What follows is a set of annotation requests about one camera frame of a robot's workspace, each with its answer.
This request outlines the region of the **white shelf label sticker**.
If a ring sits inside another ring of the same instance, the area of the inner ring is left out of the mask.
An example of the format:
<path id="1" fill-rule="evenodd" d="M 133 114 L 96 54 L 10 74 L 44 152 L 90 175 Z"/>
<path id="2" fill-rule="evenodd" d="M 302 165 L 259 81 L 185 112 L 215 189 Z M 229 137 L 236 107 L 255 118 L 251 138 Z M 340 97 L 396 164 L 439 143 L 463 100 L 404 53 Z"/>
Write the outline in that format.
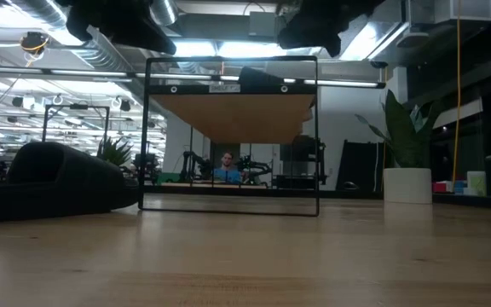
<path id="1" fill-rule="evenodd" d="M 208 92 L 211 94 L 217 93 L 240 93 L 241 86 L 239 84 L 211 84 Z"/>

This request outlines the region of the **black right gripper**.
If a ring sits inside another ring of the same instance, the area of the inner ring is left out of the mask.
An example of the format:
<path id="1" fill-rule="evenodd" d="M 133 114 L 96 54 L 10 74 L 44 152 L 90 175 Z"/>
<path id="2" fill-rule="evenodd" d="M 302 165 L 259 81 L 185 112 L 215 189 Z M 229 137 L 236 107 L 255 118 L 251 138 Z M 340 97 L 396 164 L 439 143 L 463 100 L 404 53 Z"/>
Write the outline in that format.
<path id="1" fill-rule="evenodd" d="M 370 16 L 384 0 L 302 0 L 299 11 L 278 34 L 282 49 L 322 47 L 331 57 L 341 52 L 339 30 L 360 15 Z"/>

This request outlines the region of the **small spiky green plant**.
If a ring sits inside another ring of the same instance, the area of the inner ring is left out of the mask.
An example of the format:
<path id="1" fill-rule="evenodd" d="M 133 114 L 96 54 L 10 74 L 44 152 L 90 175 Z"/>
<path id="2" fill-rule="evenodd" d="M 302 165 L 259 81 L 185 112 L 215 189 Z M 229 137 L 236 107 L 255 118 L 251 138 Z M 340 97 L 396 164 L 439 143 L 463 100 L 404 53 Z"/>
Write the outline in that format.
<path id="1" fill-rule="evenodd" d="M 96 157 L 116 166 L 123 165 L 131 155 L 132 146 L 123 137 L 113 140 L 102 139 L 98 145 Z"/>

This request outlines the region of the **black frame wooden shelf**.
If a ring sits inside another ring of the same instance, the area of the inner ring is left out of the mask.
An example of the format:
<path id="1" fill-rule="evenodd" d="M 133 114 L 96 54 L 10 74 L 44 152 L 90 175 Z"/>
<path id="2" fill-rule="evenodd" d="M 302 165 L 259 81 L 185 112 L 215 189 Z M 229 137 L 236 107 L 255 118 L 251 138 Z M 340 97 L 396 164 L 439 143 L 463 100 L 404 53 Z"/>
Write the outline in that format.
<path id="1" fill-rule="evenodd" d="M 153 72 L 155 63 L 179 62 L 312 62 L 314 79 L 284 77 L 282 81 L 256 81 L 241 84 L 240 76 L 210 74 L 172 74 Z M 315 197 L 312 213 L 288 212 L 240 212 L 207 211 L 191 209 L 168 209 L 145 207 L 144 188 L 147 160 L 147 122 L 149 99 L 153 98 L 165 110 L 189 124 L 189 150 L 193 150 L 193 133 L 197 130 L 214 143 L 277 144 L 292 143 L 299 134 L 303 116 L 311 109 L 312 102 L 315 119 L 315 138 L 319 137 L 318 122 L 318 71 L 319 64 L 313 55 L 281 55 L 272 57 L 228 58 L 221 56 L 196 57 L 149 57 L 144 72 L 144 102 L 142 113 L 142 144 L 139 170 L 139 200 L 141 211 L 191 212 L 266 215 L 282 217 L 318 217 L 321 213 L 320 198 Z M 210 82 L 199 85 L 167 85 L 162 80 L 194 80 Z M 240 93 L 208 92 L 211 84 L 239 84 Z"/>

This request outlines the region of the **black upright panel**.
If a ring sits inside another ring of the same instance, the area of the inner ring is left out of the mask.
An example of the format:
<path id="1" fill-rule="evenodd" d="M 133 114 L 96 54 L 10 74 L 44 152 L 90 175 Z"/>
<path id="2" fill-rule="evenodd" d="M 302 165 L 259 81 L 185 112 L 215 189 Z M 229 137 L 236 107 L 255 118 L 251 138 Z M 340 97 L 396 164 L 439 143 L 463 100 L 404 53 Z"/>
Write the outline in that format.
<path id="1" fill-rule="evenodd" d="M 362 193 L 381 191 L 384 169 L 382 142 L 344 141 L 336 190 Z"/>

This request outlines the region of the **black aluminium rig frame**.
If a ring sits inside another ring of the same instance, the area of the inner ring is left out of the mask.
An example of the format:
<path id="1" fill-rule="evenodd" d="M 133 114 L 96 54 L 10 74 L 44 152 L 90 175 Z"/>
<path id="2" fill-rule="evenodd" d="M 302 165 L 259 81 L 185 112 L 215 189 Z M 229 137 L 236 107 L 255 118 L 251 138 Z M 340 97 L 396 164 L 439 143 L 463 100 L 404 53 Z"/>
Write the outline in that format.
<path id="1" fill-rule="evenodd" d="M 171 186 L 147 186 L 144 194 L 199 194 L 246 197 L 280 197 L 280 198 L 315 198 L 320 199 L 352 199 L 382 200 L 381 192 L 326 191 L 320 190 L 289 190 L 289 189 L 248 189 L 248 188 L 190 188 Z M 491 209 L 491 196 L 467 196 L 454 194 L 433 194 L 432 200 L 437 204 L 470 206 Z"/>

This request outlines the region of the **black equipment cart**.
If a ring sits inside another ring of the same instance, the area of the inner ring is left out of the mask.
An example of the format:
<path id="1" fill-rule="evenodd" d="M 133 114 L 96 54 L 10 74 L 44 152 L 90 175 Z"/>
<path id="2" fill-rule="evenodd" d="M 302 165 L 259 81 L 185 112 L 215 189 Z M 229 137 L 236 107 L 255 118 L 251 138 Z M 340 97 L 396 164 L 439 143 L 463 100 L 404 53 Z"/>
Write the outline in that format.
<path id="1" fill-rule="evenodd" d="M 292 143 L 280 145 L 280 173 L 274 176 L 277 189 L 315 189 L 325 185 L 326 144 L 320 138 L 296 136 Z"/>

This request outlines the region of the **green and white box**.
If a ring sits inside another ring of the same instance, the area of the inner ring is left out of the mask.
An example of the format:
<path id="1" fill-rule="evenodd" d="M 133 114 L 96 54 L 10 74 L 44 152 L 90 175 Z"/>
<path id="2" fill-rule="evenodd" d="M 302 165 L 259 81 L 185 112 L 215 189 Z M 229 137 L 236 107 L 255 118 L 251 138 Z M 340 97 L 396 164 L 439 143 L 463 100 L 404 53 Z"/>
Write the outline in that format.
<path id="1" fill-rule="evenodd" d="M 467 188 L 470 195 L 486 196 L 486 172 L 485 171 L 468 171 L 467 172 Z"/>

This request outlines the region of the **person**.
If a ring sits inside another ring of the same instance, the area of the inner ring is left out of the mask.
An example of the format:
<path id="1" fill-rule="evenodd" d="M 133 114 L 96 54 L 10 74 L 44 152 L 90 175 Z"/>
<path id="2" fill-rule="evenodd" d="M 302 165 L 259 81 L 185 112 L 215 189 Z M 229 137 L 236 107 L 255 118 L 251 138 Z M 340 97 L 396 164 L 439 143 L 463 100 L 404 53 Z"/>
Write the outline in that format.
<path id="1" fill-rule="evenodd" d="M 241 184 L 242 173 L 234 166 L 234 156 L 231 152 L 225 152 L 221 157 L 221 165 L 213 171 L 215 181 L 230 184 Z"/>

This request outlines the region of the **black slide sandal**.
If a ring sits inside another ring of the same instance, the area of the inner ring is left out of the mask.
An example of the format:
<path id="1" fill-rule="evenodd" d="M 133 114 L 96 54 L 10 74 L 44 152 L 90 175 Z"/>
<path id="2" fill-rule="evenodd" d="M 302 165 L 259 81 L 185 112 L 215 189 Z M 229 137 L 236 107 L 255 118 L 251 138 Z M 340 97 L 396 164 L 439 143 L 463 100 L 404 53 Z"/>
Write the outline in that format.
<path id="1" fill-rule="evenodd" d="M 0 222 L 105 213 L 138 202 L 139 187 L 118 166 L 57 142 L 15 155 L 0 182 Z"/>

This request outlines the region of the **snake plant in white pot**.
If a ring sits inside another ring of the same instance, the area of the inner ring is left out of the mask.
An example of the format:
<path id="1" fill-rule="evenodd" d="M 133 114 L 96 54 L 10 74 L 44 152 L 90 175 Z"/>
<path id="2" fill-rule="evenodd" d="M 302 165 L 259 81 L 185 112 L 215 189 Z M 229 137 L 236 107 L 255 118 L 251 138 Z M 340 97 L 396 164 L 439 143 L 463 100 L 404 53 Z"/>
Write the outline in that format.
<path id="1" fill-rule="evenodd" d="M 408 111 L 391 90 L 382 103 L 385 130 L 370 124 L 357 114 L 355 117 L 371 132 L 382 138 L 390 149 L 395 167 L 384 170 L 384 200 L 390 203 L 430 205 L 432 181 L 430 170 L 430 138 L 436 120 L 442 112 L 438 101 L 431 104 L 423 117 L 419 107 Z"/>

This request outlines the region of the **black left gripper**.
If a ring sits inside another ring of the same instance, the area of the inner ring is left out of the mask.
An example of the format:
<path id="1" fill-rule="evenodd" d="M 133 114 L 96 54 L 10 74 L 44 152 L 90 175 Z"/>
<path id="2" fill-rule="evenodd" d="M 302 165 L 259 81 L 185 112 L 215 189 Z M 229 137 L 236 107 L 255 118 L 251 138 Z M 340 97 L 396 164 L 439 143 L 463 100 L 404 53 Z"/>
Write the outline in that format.
<path id="1" fill-rule="evenodd" d="M 151 0 L 55 0 L 69 9 L 66 28 L 81 41 L 96 28 L 112 43 L 174 55 L 176 46 L 151 20 Z"/>

